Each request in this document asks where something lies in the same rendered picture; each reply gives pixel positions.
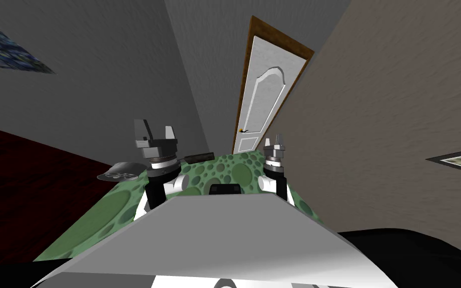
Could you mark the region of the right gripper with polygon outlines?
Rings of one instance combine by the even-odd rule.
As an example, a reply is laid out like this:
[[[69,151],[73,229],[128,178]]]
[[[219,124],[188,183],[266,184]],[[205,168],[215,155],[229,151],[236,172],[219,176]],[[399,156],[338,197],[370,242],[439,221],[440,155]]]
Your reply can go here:
[[[284,139],[282,134],[277,134],[275,137],[275,145],[271,145],[270,139],[267,138],[264,142],[264,156],[265,158],[282,159],[284,157]]]

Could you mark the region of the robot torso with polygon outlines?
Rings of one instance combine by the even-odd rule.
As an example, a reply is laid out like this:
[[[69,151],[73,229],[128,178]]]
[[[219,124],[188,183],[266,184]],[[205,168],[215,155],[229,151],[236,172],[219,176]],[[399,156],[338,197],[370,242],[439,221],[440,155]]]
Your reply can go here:
[[[176,196],[65,262],[31,288],[210,288],[219,279],[398,288],[349,241],[273,193]]]

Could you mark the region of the green spotted rug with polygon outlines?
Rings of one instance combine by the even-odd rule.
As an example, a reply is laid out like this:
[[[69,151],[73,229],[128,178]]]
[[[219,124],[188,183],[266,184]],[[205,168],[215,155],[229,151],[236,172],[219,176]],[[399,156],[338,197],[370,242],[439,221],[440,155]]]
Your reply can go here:
[[[189,184],[179,195],[207,195],[213,184],[239,184],[242,193],[259,194],[262,190],[257,180],[264,174],[264,163],[265,156],[258,150],[195,164],[182,162],[181,172],[188,175]],[[131,223],[148,182],[147,173],[143,172],[136,180],[116,183],[36,261],[74,258]]]

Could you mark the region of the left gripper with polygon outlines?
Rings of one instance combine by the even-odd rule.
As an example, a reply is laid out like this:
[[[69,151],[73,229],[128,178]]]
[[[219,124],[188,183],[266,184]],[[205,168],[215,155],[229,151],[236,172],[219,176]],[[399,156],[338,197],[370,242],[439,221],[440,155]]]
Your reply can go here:
[[[136,147],[145,159],[170,157],[178,151],[178,140],[172,126],[165,126],[165,139],[153,139],[147,120],[135,119],[134,135]]]

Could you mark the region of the grey disc-shaped object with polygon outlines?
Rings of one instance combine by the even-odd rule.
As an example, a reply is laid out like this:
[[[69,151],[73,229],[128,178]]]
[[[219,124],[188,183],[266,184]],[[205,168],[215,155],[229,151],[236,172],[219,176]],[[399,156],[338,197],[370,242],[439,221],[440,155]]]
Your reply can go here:
[[[108,182],[135,181],[148,167],[143,163],[118,162],[105,173],[99,174],[97,179]]]

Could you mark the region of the dark brown block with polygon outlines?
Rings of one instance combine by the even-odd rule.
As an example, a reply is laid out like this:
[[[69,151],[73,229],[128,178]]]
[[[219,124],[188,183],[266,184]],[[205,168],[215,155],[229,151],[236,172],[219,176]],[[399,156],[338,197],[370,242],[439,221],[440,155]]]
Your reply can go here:
[[[215,159],[215,156],[213,152],[189,155],[189,156],[184,157],[184,161],[190,165],[212,161],[214,159]]]

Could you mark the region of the white panelled door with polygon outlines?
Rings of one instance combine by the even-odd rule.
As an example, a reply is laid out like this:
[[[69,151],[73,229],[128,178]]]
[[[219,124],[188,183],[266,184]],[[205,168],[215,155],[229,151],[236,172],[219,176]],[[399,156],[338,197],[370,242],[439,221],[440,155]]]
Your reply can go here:
[[[257,36],[253,38],[234,154],[257,148],[306,60]]]

